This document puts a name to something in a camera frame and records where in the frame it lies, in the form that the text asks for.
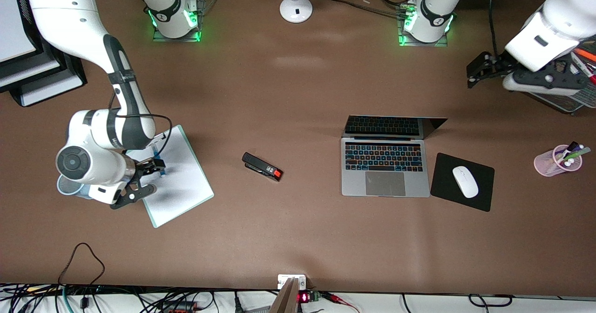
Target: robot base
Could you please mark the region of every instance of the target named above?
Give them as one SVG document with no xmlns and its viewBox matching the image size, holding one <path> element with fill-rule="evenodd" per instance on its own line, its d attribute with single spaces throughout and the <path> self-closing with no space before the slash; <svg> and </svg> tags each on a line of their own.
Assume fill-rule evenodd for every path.
<svg viewBox="0 0 596 313">
<path fill-rule="evenodd" d="M 405 20 L 403 18 L 398 18 L 398 38 L 400 40 L 400 46 L 447 46 L 447 33 L 434 43 L 424 43 L 415 39 L 408 31 L 405 31 L 404 26 Z"/>
<path fill-rule="evenodd" d="M 201 33 L 203 28 L 203 16 L 205 13 L 205 0 L 196 0 L 196 27 L 189 31 L 183 37 L 179 37 L 176 39 L 171 39 L 165 37 L 160 33 L 157 28 L 153 28 L 153 41 L 187 41 L 187 42 L 197 42 L 201 41 Z"/>
</svg>

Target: laptop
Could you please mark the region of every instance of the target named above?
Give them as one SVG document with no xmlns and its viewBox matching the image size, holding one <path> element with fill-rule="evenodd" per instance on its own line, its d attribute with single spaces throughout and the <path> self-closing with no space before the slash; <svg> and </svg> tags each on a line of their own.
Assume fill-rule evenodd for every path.
<svg viewBox="0 0 596 313">
<path fill-rule="evenodd" d="M 350 115 L 341 137 L 341 194 L 430 197 L 423 139 L 446 120 Z"/>
</svg>

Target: cup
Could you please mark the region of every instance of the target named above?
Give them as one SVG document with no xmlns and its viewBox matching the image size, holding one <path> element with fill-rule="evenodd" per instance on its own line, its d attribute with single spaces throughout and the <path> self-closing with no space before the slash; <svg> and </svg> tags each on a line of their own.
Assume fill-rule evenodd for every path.
<svg viewBox="0 0 596 313">
<path fill-rule="evenodd" d="M 536 158 L 534 158 L 534 168 L 536 171 L 545 177 L 552 177 L 558 175 L 559 173 L 579 170 L 579 168 L 582 166 L 582 156 L 575 158 L 575 162 L 568 167 L 563 165 L 564 162 L 557 163 L 555 153 L 565 150 L 567 147 L 568 145 L 561 144 L 555 147 L 553 150 L 536 156 Z"/>
</svg>

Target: table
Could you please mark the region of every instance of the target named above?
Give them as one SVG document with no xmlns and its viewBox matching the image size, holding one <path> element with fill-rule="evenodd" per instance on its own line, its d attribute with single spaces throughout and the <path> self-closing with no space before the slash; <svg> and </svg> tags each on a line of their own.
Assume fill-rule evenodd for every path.
<svg viewBox="0 0 596 313">
<path fill-rule="evenodd" d="M 496 0 L 500 48 L 542 1 Z M 215 192 L 158 229 L 141 203 L 113 211 L 56 191 L 70 117 L 108 104 L 101 69 L 86 62 L 87 86 L 27 109 L 0 96 L 0 281 L 55 283 L 86 241 L 102 284 L 274 288 L 278 273 L 306 273 L 336 291 L 596 295 L 594 159 L 553 178 L 532 165 L 554 145 L 596 146 L 596 114 L 565 116 L 497 79 L 466 88 L 466 65 L 490 49 L 487 0 L 460 3 L 448 48 L 400 47 L 394 19 L 329 0 L 290 24 L 280 2 L 219 0 L 203 41 L 170 44 L 151 42 L 141 0 L 97 0 L 149 109 L 183 126 Z M 429 174 L 438 152 L 494 167 L 491 211 L 341 196 L 349 114 L 449 118 L 426 141 Z M 247 170 L 245 151 L 283 180 Z M 64 281 L 99 271 L 81 250 Z"/>
</svg>

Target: orange pen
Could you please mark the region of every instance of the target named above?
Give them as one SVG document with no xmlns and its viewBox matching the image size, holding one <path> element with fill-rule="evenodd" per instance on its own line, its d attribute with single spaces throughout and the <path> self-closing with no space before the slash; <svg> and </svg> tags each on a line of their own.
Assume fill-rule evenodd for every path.
<svg viewBox="0 0 596 313">
<path fill-rule="evenodd" d="M 575 52 L 576 54 L 579 54 L 580 56 L 582 56 L 588 60 L 596 62 L 596 54 L 591 54 L 590 52 L 588 52 L 586 50 L 582 50 L 581 48 L 575 48 L 573 50 L 573 52 Z"/>
</svg>

